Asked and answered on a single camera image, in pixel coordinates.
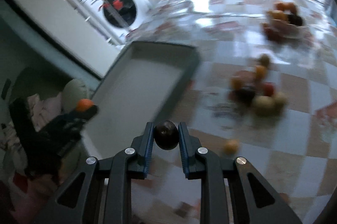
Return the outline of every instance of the yellow fruit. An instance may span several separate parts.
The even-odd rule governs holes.
[[[243,87],[243,81],[239,76],[232,76],[230,79],[230,86],[233,90],[239,90]]]
[[[276,10],[285,11],[286,8],[285,8],[284,2],[276,2],[276,3],[275,3],[275,9],[276,9]]]
[[[297,15],[297,7],[293,2],[288,2],[285,7],[290,13]]]
[[[273,19],[275,20],[281,20],[281,21],[286,21],[288,22],[288,16],[287,14],[283,13],[280,10],[275,10],[270,13]]]
[[[223,150],[226,154],[235,154],[240,148],[240,142],[236,139],[230,139],[226,142]]]
[[[262,65],[255,66],[255,79],[261,80],[266,77],[267,74],[267,68]]]
[[[275,102],[275,113],[280,114],[282,110],[284,109],[285,105],[288,103],[287,96],[282,92],[277,92],[273,96],[274,102]]]
[[[269,67],[270,64],[270,57],[268,54],[262,54],[260,56],[260,58],[258,59],[258,61],[260,62],[260,64],[266,68]]]
[[[271,97],[258,96],[253,99],[253,110],[258,116],[269,116],[274,113],[275,101]]]

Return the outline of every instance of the round machine door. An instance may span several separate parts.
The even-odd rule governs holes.
[[[137,17],[137,7],[133,0],[107,0],[110,4],[109,7],[113,7],[124,21],[131,26]],[[109,12],[109,7],[104,5],[103,13],[107,21],[117,28],[123,28],[114,16]]]

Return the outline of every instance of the white pillow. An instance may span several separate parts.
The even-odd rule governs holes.
[[[79,79],[69,81],[62,92],[62,107],[66,113],[76,108],[77,102],[82,98],[90,98],[90,90]]]

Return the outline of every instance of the pile of fruit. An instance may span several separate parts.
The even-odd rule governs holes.
[[[230,98],[252,109],[257,116],[279,115],[287,104],[287,97],[276,92],[273,83],[262,82],[270,65],[269,56],[262,54],[259,63],[254,72],[240,71],[232,76]]]
[[[298,15],[297,6],[293,2],[277,2],[274,5],[274,10],[267,11],[267,14],[270,18],[284,21],[286,24],[295,26],[303,26],[304,24],[304,20]],[[272,29],[269,23],[262,23],[262,29],[268,40],[281,41],[282,34]]]

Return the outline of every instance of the orange object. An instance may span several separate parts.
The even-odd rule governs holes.
[[[236,139],[230,139],[225,143],[223,150],[226,154],[235,154],[240,149],[240,142]]]
[[[98,10],[100,11],[102,8],[108,8],[110,6],[109,3],[103,3],[99,8]]]
[[[275,87],[272,82],[262,83],[263,95],[266,97],[271,97],[274,94]]]
[[[114,7],[117,11],[119,11],[120,9],[122,9],[123,6],[124,6],[124,4],[123,4],[123,2],[122,2],[121,0],[114,0],[114,1],[112,2],[112,5],[113,5],[113,7]]]
[[[261,23],[261,27],[262,27],[262,30],[266,29],[266,28],[269,28],[269,23],[267,22],[262,22]]]
[[[281,10],[271,11],[269,14],[275,20],[281,20],[281,21],[285,21],[285,22],[288,21],[288,16],[285,13],[283,13],[283,11],[281,11]]]
[[[285,7],[287,10],[290,11],[290,13],[297,15],[297,7],[293,2],[288,2],[285,4]]]
[[[87,99],[87,98],[83,98],[83,99],[80,99],[77,102],[75,111],[84,112],[84,111],[88,110],[93,105],[94,105],[94,102],[92,100]]]
[[[286,8],[285,8],[284,2],[276,2],[276,3],[275,3],[275,9],[276,9],[276,10],[285,11]]]
[[[265,68],[262,65],[255,66],[255,79],[261,80],[266,77],[267,74],[267,68]]]
[[[232,76],[230,86],[233,90],[239,90],[243,86],[243,81],[239,76]]]
[[[281,198],[287,203],[288,205],[290,204],[290,198],[287,194],[280,193]]]

